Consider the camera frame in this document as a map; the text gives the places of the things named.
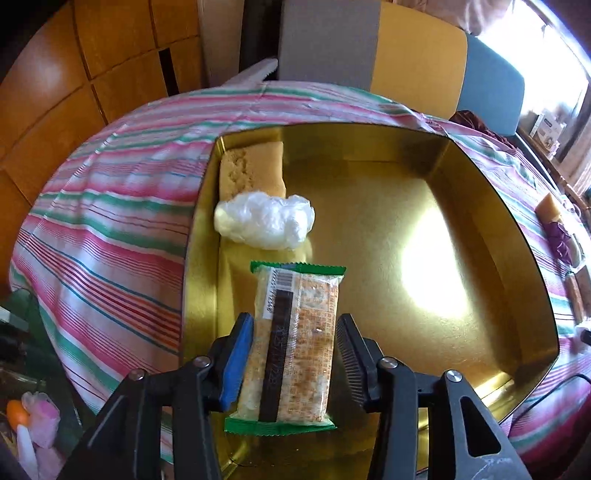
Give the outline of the striped bed sheet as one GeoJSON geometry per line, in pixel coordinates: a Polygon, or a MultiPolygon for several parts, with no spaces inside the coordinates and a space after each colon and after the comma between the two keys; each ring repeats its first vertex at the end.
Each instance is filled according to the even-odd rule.
{"type": "Polygon", "coordinates": [[[531,469],[546,469],[590,432],[590,356],[535,207],[551,188],[500,141],[390,99],[337,85],[270,81],[164,98],[105,127],[43,187],[14,244],[14,290],[40,303],[49,339],[86,405],[100,409],[133,367],[163,371],[179,352],[182,266],[214,140],[304,122],[408,127],[453,139],[524,231],[557,322],[559,358],[505,424],[531,469]]]}

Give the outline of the white box on shelf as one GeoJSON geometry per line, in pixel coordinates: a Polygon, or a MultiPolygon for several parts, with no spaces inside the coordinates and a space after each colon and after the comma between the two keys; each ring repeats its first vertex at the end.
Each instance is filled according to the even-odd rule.
{"type": "Polygon", "coordinates": [[[553,157],[560,147],[559,137],[565,126],[566,123],[558,120],[552,112],[543,111],[532,127],[530,137],[553,157]]]}

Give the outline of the white plastic ball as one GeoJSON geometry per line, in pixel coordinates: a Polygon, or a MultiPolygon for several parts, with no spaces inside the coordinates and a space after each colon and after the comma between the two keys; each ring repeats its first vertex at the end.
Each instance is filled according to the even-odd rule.
{"type": "Polygon", "coordinates": [[[295,249],[315,223],[315,209],[304,197],[270,196],[262,191],[240,193],[219,202],[213,215],[221,237],[264,250],[295,249]]]}

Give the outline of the grey yellow blue headboard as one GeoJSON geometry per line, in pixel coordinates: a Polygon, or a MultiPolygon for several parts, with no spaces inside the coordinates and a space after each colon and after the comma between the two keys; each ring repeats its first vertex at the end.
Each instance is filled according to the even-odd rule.
{"type": "Polygon", "coordinates": [[[515,135],[523,76],[477,37],[384,1],[287,1],[281,80],[355,87],[442,119],[469,110],[515,135]]]}

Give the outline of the purple candy wrapper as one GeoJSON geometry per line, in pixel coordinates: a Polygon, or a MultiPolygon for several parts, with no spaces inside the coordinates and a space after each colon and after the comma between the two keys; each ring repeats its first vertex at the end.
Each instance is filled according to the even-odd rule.
{"type": "Polygon", "coordinates": [[[543,229],[554,257],[562,263],[572,266],[572,256],[569,248],[571,236],[559,221],[545,223],[543,229]]]}

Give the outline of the gold metal tray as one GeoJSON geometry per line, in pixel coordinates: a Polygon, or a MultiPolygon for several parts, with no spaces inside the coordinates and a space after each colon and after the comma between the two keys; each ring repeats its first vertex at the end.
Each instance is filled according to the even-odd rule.
{"type": "MultiPolygon", "coordinates": [[[[213,143],[197,198],[182,288],[184,359],[204,354],[252,312],[252,261],[346,267],[338,315],[413,371],[459,371],[499,425],[558,355],[549,295],[532,248],[500,193],[453,140],[402,127],[308,123],[225,133],[213,143]],[[283,180],[311,202],[301,246],[262,250],[213,224],[224,152],[283,142],[283,180]]],[[[335,429],[242,436],[211,417],[224,479],[370,479],[379,414],[349,391],[332,361],[335,429]]],[[[419,413],[417,476],[429,478],[428,413],[419,413]]]]}

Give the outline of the yellow sponge block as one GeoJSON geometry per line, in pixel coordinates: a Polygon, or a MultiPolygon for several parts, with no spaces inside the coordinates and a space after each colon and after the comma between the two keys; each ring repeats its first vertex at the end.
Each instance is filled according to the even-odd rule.
{"type": "Polygon", "coordinates": [[[219,169],[219,200],[240,193],[263,192],[286,198],[283,182],[283,142],[267,142],[223,153],[219,169]]]}

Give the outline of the green cracker packet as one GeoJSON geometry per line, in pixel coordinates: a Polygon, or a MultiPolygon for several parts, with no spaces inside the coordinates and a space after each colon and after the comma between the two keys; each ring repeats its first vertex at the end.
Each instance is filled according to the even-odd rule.
{"type": "Polygon", "coordinates": [[[328,414],[339,284],[346,267],[252,261],[252,346],[224,430],[242,436],[331,431],[328,414]]]}

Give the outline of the dark red cloth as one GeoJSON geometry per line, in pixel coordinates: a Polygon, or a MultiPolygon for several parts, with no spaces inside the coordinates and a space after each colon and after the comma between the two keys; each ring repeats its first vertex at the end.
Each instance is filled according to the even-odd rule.
{"type": "Polygon", "coordinates": [[[512,151],[516,150],[515,146],[506,137],[495,133],[478,115],[470,110],[459,110],[455,112],[450,118],[450,121],[494,138],[512,151]]]}

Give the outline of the yellow sponge cube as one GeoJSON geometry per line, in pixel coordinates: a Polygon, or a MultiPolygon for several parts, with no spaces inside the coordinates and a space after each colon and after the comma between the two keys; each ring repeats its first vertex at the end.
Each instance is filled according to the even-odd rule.
{"type": "Polygon", "coordinates": [[[561,221],[561,210],[555,197],[547,194],[535,208],[536,216],[542,224],[551,224],[561,221]]]}

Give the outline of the pink curtain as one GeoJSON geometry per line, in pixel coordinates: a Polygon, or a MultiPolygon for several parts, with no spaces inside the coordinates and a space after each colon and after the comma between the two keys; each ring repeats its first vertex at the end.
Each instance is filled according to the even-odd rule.
{"type": "Polygon", "coordinates": [[[397,5],[439,18],[466,33],[478,36],[501,19],[511,0],[399,0],[397,5]]]}

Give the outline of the wooden wardrobe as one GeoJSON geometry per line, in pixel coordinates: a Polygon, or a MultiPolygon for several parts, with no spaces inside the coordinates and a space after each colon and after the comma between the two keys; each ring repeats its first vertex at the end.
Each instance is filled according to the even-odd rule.
{"type": "Polygon", "coordinates": [[[66,1],[1,81],[1,291],[21,223],[90,136],[150,101],[204,87],[195,1],[66,1]]]}

